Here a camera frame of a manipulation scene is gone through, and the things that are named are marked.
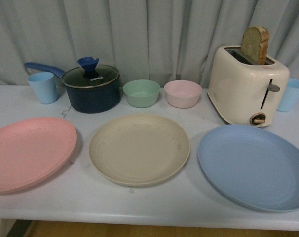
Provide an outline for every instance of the bowl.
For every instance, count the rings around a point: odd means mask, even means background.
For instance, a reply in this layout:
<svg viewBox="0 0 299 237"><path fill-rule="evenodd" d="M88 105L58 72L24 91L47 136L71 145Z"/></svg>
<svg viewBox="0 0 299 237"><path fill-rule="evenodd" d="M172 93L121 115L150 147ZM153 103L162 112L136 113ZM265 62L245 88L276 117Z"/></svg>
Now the bowl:
<svg viewBox="0 0 299 237"><path fill-rule="evenodd" d="M123 86L128 103L138 108L154 105L159 91L160 85L152 80L133 80Z"/></svg>
<svg viewBox="0 0 299 237"><path fill-rule="evenodd" d="M165 85L164 89L167 102L182 109L194 106L202 93L201 86L189 80L171 81Z"/></svg>

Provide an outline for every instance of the beige plate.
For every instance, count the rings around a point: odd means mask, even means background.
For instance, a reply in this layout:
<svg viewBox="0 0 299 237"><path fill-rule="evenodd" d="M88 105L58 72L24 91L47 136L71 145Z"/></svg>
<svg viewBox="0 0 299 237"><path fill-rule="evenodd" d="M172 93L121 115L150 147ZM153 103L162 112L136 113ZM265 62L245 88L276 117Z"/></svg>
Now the beige plate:
<svg viewBox="0 0 299 237"><path fill-rule="evenodd" d="M89 154L97 170L127 186L153 185L177 173L190 153L187 133L155 114L116 118L93 136Z"/></svg>

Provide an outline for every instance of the tabletop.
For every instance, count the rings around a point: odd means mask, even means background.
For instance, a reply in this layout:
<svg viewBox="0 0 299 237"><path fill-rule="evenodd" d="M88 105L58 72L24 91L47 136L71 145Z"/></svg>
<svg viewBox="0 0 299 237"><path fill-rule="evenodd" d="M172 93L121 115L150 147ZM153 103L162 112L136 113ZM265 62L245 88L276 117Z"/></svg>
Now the tabletop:
<svg viewBox="0 0 299 237"><path fill-rule="evenodd" d="M198 145L211 129L226 125L204 89L187 109L169 105L163 89L155 105L130 106L124 95L114 108L96 114L74 110L64 88L59 99L40 104L28 86L0 86L0 128L36 118L63 118L75 127L77 144L68 162L55 174L25 190L0 195L0 218L164 225L210 228L299 231L299 210L255 211L232 202L206 179L198 161ZM129 114L151 113L170 118L188 134L191 152L184 167L163 183L149 187L116 184L101 175L89 156L89 144L100 127ZM264 128L299 148L299 101L289 112L276 112Z"/></svg>

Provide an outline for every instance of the saucepan handle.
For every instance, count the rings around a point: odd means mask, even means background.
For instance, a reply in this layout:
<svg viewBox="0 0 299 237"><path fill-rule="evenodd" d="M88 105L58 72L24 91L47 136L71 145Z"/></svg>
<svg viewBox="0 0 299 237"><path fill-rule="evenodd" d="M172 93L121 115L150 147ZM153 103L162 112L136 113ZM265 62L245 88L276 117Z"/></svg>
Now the saucepan handle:
<svg viewBox="0 0 299 237"><path fill-rule="evenodd" d="M64 75L64 71L62 69L59 69L57 67L45 65L45 64L40 64L40 63L32 63L28 62L25 63L26 68L32 68L32 69L37 69L45 72L51 72L55 74L59 79L62 79L62 76Z"/></svg>

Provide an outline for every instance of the blue lid knob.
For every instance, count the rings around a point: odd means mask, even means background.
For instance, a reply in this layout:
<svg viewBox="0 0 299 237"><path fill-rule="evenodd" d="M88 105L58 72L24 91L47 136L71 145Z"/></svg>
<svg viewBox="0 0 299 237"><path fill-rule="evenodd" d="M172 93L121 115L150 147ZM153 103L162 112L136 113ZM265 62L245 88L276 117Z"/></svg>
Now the blue lid knob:
<svg viewBox="0 0 299 237"><path fill-rule="evenodd" d="M78 59L77 62L78 64L81 65L82 68L85 69L85 71L91 72L95 70L99 62L99 58L93 59L92 57L85 57L85 58Z"/></svg>

